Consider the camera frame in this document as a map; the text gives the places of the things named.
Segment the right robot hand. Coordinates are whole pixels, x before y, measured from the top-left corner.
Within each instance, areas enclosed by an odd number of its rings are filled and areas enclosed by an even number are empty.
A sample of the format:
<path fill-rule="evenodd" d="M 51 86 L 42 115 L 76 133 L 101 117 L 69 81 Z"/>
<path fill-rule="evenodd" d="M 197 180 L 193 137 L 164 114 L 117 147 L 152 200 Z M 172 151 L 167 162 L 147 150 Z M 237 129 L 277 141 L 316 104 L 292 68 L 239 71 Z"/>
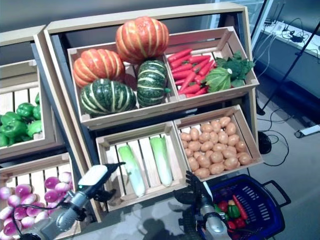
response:
<path fill-rule="evenodd" d="M 204 205 L 213 205 L 213 195 L 206 181 L 201 181 L 191 171 L 185 174 L 186 190 L 174 190 L 175 199 L 184 205 L 196 205 L 198 208 Z"/>

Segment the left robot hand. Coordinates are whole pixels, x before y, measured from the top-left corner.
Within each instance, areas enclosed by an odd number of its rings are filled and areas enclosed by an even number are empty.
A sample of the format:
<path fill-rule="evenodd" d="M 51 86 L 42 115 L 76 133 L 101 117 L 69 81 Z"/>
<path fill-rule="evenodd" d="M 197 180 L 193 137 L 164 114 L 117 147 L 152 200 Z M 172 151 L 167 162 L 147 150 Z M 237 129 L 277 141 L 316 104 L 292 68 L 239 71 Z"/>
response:
<path fill-rule="evenodd" d="M 111 191 L 102 190 L 103 185 L 111 177 L 121 165 L 125 165 L 125 162 L 120 163 L 107 163 L 92 166 L 87 173 L 78 182 L 78 191 L 85 194 L 90 200 L 94 199 L 99 202 L 107 202 L 111 200 L 116 193 L 116 189 Z"/>

